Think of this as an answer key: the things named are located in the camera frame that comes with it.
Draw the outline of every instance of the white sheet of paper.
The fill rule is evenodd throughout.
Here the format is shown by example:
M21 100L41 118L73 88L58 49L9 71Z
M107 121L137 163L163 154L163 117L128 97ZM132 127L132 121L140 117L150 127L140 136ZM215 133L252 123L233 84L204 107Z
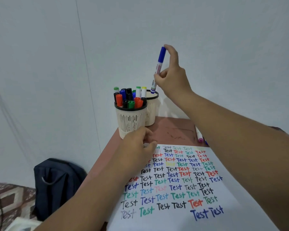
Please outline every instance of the white sheet of paper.
M209 147L158 144L126 184L113 230L278 230Z

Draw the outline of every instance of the person's left hand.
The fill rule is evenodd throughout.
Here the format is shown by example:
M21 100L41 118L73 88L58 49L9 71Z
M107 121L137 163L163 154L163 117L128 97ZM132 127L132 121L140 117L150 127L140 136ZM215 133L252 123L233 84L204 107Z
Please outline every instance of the person's left hand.
M146 127L128 133L115 151L111 164L119 166L119 171L128 178L136 176L152 158L157 146L152 135ZM150 143L146 148L143 147L144 141Z

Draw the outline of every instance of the person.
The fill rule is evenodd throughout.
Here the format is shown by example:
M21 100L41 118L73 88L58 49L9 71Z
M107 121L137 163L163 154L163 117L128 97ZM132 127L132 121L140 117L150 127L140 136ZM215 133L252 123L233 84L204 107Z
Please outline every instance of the person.
M219 160L275 225L289 230L289 135L194 93L177 51L170 45L165 48L169 68L154 75L157 85L195 123ZM144 141L150 143L147 148ZM125 184L144 168L156 146L145 127L127 134L102 172L36 231L100 230Z

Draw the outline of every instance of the dark blue backpack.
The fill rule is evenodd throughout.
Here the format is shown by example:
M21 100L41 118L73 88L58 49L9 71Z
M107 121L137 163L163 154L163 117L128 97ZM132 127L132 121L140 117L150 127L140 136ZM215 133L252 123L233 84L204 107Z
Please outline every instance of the dark blue backpack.
M49 158L34 167L34 175L34 214L44 221L73 197L87 174L73 163Z

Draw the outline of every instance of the green marker cap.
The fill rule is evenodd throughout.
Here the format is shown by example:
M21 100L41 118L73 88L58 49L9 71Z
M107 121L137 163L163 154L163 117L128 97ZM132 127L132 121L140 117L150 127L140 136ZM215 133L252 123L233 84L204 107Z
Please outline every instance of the green marker cap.
M135 107L135 101L130 100L130 101L128 102L128 108L129 108L129 109L133 109L134 107Z

